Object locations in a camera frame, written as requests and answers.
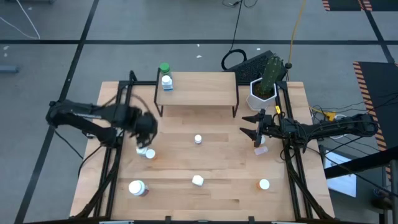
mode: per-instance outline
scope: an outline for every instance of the yellow cable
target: yellow cable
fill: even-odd
[[[292,39],[290,40],[290,51],[289,51],[289,61],[288,61],[288,63],[291,63],[291,61],[292,61],[292,51],[293,51],[293,40],[294,40],[294,35],[296,34],[297,26],[298,26],[298,24],[299,24],[299,22],[300,22],[301,15],[303,14],[304,7],[305,7],[305,3],[306,3],[306,2],[307,2],[307,0],[303,0],[303,4],[301,5],[300,13],[298,14],[298,19],[297,19],[297,21],[296,21],[296,24],[294,25],[294,29],[293,29],[293,33],[292,33]],[[286,74],[286,79],[287,79],[287,81],[290,80],[289,71],[288,71],[287,74]]]

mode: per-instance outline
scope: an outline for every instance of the cactus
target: cactus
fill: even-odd
[[[262,74],[262,80],[255,88],[257,96],[261,96],[261,98],[265,100],[270,94],[272,94],[274,83],[277,81],[277,78],[283,69],[282,65],[283,60],[276,54],[269,57],[264,73]]]

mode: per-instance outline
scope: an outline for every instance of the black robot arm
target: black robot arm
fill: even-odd
[[[157,134],[157,121],[154,115],[140,108],[129,105],[96,106],[84,103],[75,103],[70,100],[51,101],[46,115],[49,125],[70,125],[98,138],[106,147],[116,147],[117,128],[131,133],[137,138],[137,146],[145,147],[151,144]],[[103,128],[86,118],[102,119],[111,124]]]
[[[254,147],[260,145],[261,136],[288,139],[299,146],[304,146],[312,139],[338,136],[342,134],[354,134],[361,137],[370,137],[377,133],[378,126],[369,114],[357,114],[341,118],[332,122],[321,121],[318,124],[300,124],[291,118],[284,118],[278,126],[271,115],[265,114],[265,110],[254,116],[243,117],[245,121],[259,123],[257,130],[240,128],[254,142]]]

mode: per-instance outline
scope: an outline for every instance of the wooden tabletop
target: wooden tabletop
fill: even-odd
[[[234,72],[172,72],[173,91],[162,91],[159,79],[158,105],[236,105]]]
[[[104,82],[98,104],[116,94],[117,82]],[[254,155],[253,142],[239,127],[256,129],[256,124],[240,117],[254,115],[246,104],[248,86],[239,87],[241,105],[237,117],[224,106],[166,106],[163,118],[156,113],[153,102],[155,86],[133,86],[133,92],[143,97],[159,121],[158,135],[151,148],[157,159],[150,161],[135,152],[135,139],[125,138],[112,219],[116,220],[218,220],[256,221],[294,220],[292,198],[285,163],[280,159],[280,139],[267,138],[269,152]],[[294,118],[311,124],[303,83],[288,83]],[[132,105],[144,108],[132,99]],[[266,112],[274,114],[270,106]],[[194,144],[195,134],[201,134],[201,145]],[[318,150],[317,142],[308,146]],[[88,140],[86,156],[98,147],[98,141]],[[98,188],[104,150],[88,159],[78,180],[71,215],[78,213]],[[309,191],[325,211],[334,216],[322,162],[318,154],[307,150],[302,154]],[[192,177],[201,175],[202,187],[192,184]],[[256,182],[267,179],[268,190],[256,188]],[[142,180],[149,187],[145,197],[135,197],[128,191],[133,180]],[[301,216],[305,217],[302,194],[297,187]],[[101,214],[108,199],[104,194]]]

